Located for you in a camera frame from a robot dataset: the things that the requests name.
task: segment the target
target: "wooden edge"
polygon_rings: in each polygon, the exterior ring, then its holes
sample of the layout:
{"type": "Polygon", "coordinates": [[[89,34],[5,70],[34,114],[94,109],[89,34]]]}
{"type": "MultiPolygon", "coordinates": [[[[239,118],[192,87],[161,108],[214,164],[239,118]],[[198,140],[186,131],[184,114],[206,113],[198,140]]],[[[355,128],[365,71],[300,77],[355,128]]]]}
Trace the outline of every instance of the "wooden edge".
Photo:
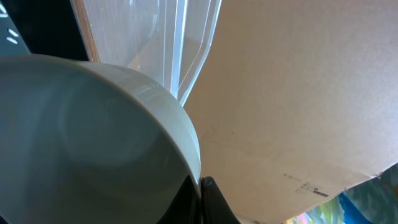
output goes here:
{"type": "Polygon", "coordinates": [[[83,0],[71,0],[73,11],[77,19],[80,33],[87,51],[88,59],[91,62],[100,62],[100,56],[95,45],[93,34],[91,33],[90,22],[87,17],[86,7],[83,0]]]}

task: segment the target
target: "cardboard box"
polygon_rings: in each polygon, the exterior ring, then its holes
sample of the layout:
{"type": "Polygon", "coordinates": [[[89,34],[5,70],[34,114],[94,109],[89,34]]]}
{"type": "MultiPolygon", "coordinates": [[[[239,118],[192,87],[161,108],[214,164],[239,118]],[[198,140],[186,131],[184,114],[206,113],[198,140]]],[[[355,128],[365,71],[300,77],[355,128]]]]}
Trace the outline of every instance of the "cardboard box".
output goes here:
{"type": "Polygon", "coordinates": [[[398,161],[398,2],[225,0],[185,105],[202,174],[281,223],[398,161]]]}

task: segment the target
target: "brown cardboard surface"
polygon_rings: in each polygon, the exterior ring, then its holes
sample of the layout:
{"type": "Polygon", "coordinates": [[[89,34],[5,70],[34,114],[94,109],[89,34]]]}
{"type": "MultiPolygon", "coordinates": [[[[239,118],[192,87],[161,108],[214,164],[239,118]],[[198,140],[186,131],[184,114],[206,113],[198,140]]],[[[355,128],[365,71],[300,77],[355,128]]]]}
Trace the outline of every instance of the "brown cardboard surface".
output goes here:
{"type": "Polygon", "coordinates": [[[280,223],[398,161],[397,1],[221,6],[185,105],[202,174],[234,213],[280,223]]]}

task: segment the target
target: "cardboard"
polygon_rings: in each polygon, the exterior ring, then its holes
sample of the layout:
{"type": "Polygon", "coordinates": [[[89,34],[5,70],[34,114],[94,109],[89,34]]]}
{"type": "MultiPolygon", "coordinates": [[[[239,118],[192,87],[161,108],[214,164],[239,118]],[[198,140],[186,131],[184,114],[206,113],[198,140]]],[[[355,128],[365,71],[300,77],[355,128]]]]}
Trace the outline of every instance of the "cardboard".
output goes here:
{"type": "Polygon", "coordinates": [[[202,175],[281,223],[398,161],[398,2],[222,3],[185,109],[202,175]]]}

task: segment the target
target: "clear plastic bin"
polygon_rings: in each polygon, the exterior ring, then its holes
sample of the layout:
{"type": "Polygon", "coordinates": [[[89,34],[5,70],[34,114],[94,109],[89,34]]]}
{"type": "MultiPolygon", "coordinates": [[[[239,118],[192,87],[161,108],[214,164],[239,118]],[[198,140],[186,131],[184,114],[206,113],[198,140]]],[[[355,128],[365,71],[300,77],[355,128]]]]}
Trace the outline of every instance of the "clear plastic bin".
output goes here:
{"type": "Polygon", "coordinates": [[[207,57],[221,0],[83,2],[100,62],[148,75],[183,105],[207,57]]]}

